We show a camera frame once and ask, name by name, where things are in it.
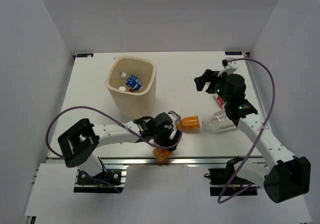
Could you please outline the orange bottle table edge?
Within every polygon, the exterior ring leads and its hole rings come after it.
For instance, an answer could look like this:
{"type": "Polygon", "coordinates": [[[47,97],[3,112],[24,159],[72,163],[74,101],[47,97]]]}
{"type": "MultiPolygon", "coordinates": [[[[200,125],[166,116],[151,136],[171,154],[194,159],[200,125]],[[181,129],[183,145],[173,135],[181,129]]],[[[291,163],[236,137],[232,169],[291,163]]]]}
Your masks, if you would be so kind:
{"type": "Polygon", "coordinates": [[[152,153],[157,163],[165,162],[169,157],[171,157],[176,151],[167,150],[162,148],[155,148],[152,153]]]}

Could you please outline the orange bottle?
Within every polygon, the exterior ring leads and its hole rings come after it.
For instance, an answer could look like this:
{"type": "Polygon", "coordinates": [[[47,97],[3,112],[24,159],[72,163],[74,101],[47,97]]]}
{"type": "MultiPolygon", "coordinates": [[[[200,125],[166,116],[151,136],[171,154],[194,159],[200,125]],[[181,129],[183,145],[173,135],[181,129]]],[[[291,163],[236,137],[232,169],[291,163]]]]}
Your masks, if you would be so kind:
{"type": "Polygon", "coordinates": [[[187,131],[197,130],[200,128],[199,117],[196,116],[188,116],[181,119],[181,121],[177,120],[175,126],[178,130],[183,129],[187,131]]]}

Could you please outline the large clear ribbed bottle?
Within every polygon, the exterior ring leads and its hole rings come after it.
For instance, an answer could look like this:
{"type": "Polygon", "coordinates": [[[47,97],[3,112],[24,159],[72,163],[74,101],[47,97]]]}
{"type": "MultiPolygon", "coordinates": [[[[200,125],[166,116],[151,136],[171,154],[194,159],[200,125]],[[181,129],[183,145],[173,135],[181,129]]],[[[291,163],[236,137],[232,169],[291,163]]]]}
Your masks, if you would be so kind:
{"type": "Polygon", "coordinates": [[[207,133],[219,133],[235,128],[235,124],[227,117],[224,110],[215,112],[202,121],[202,127],[207,133]]]}

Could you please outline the blue label bottle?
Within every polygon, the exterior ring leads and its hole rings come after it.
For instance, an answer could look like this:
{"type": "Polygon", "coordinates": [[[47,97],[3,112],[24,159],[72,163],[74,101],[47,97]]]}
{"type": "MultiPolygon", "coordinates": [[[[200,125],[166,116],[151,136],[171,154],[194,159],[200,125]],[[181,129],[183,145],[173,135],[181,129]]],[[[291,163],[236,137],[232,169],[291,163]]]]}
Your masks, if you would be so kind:
{"type": "Polygon", "coordinates": [[[124,82],[125,82],[126,86],[129,88],[130,92],[138,92],[141,89],[143,83],[135,75],[133,75],[133,74],[128,75],[125,72],[121,72],[120,77],[122,79],[124,79],[124,82]]]}

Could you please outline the small red label bottle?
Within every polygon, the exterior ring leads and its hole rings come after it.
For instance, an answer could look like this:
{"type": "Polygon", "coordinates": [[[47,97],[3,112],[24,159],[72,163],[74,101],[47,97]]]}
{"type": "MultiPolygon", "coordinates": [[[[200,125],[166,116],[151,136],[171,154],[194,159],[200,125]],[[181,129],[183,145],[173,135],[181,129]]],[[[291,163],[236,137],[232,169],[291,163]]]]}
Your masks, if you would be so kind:
{"type": "Polygon", "coordinates": [[[120,86],[118,90],[121,92],[130,92],[130,89],[127,86],[120,86]]]}

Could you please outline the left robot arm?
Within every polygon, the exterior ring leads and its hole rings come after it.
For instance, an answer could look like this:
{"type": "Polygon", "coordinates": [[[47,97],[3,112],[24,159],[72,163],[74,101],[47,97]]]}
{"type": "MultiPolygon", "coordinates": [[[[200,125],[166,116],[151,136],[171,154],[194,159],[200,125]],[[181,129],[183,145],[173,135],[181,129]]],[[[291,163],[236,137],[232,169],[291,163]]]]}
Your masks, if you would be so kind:
{"type": "Polygon", "coordinates": [[[68,168],[87,163],[95,149],[106,145],[145,142],[172,152],[182,137],[177,120],[173,113],[165,112],[115,124],[93,124],[83,118],[61,134],[58,143],[68,168]]]}

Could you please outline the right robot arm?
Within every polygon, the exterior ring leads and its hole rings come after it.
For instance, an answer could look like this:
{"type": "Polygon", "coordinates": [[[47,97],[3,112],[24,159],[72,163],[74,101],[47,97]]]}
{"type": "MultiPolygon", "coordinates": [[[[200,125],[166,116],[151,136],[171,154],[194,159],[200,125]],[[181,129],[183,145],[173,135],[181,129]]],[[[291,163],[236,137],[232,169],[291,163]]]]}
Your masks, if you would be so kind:
{"type": "Polygon", "coordinates": [[[275,203],[295,198],[309,192],[311,163],[289,151],[267,129],[257,109],[246,99],[245,79],[235,73],[207,69],[194,79],[197,91],[209,84],[206,92],[216,94],[224,102],[226,116],[255,145],[267,166],[236,157],[227,162],[226,179],[236,184],[242,179],[261,187],[275,203]]]}

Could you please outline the cream plastic bin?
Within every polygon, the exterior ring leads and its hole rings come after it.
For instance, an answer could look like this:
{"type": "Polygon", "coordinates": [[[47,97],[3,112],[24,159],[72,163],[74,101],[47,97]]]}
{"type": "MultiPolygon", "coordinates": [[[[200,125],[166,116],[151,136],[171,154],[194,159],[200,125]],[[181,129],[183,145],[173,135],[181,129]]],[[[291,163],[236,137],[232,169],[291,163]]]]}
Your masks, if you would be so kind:
{"type": "Polygon", "coordinates": [[[150,116],[156,101],[157,66],[154,62],[134,56],[115,59],[106,87],[119,112],[127,117],[150,116]]]}

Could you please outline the red cap red label bottle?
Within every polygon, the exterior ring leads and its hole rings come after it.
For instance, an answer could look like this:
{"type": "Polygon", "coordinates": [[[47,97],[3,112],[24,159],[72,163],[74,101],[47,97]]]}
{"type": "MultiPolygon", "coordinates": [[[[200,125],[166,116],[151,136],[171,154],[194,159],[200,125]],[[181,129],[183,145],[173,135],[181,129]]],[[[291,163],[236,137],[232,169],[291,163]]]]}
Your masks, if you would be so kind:
{"type": "Polygon", "coordinates": [[[223,101],[223,99],[221,97],[219,97],[218,95],[214,95],[214,98],[216,100],[216,102],[218,103],[218,105],[224,109],[225,108],[225,102],[223,101]]]}

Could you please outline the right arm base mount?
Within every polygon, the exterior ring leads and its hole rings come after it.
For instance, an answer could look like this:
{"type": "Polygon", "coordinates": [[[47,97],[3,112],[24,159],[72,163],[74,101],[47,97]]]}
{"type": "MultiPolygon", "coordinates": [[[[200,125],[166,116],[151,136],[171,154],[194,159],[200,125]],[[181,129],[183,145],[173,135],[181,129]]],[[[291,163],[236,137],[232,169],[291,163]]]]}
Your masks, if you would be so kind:
{"type": "MultiPolygon", "coordinates": [[[[204,178],[209,180],[209,191],[211,197],[218,197],[220,195],[221,191],[223,190],[223,187],[236,170],[235,164],[240,164],[243,161],[243,159],[243,157],[237,156],[229,160],[224,168],[210,168],[208,170],[208,173],[205,173],[203,175],[204,178]]],[[[257,196],[258,189],[260,188],[260,186],[255,186],[252,182],[237,176],[232,180],[232,182],[224,192],[223,196],[232,196],[238,191],[244,190],[249,185],[251,186],[239,195],[257,196]]]]}

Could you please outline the aluminium frame rail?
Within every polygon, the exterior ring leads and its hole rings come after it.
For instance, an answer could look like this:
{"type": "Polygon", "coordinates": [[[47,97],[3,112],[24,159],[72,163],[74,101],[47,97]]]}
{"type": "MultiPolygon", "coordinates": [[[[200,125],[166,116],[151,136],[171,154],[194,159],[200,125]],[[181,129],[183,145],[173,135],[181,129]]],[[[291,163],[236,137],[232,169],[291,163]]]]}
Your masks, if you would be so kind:
{"type": "Polygon", "coordinates": [[[206,164],[226,164],[234,157],[202,157],[202,158],[167,158],[158,161],[155,158],[100,158],[105,165],[206,165],[206,164]]]}

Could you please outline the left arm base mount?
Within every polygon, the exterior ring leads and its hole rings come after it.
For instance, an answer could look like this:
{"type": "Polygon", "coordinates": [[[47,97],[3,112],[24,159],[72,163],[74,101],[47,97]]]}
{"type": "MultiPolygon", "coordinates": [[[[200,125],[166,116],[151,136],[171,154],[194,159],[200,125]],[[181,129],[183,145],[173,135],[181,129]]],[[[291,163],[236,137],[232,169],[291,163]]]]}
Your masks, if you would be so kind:
{"type": "Polygon", "coordinates": [[[87,194],[120,194],[126,181],[126,166],[105,164],[103,171],[95,176],[88,176],[77,168],[73,192],[87,194]]]}

